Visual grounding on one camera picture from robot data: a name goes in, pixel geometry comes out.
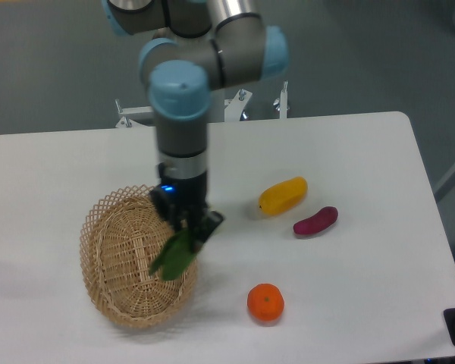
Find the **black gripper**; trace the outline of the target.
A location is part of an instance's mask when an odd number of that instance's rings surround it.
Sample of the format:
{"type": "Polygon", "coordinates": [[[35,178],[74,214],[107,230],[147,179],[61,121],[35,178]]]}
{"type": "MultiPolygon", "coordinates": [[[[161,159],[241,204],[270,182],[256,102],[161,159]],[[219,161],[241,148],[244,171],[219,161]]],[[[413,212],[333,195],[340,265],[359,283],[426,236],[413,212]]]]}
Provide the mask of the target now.
{"type": "Polygon", "coordinates": [[[165,163],[158,165],[160,184],[149,192],[159,216],[174,231],[189,229],[194,236],[192,252],[199,253],[204,243],[224,221],[224,216],[211,210],[206,202],[208,173],[192,178],[173,178],[165,163]]]}

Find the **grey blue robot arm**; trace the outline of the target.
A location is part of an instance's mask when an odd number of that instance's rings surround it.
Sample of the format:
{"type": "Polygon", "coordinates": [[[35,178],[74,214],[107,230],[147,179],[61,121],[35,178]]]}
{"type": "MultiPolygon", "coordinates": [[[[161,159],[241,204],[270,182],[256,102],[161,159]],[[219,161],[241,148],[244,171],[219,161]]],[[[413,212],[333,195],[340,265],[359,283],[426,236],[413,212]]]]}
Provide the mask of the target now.
{"type": "Polygon", "coordinates": [[[151,199],[198,252],[223,222],[206,203],[209,112],[214,91],[264,80],[289,64],[287,39],[253,1],[105,1],[113,30],[168,29],[140,51],[140,81],[153,110],[160,183],[151,199]]]}

